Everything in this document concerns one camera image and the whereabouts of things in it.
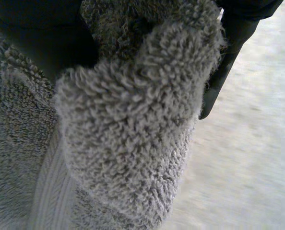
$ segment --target blurred background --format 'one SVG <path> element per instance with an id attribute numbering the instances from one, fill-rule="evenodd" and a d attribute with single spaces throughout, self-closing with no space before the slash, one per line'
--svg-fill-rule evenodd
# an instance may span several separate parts
<path id="1" fill-rule="evenodd" d="M 243 46 L 197 125 L 161 230 L 285 230 L 285 1 Z"/>

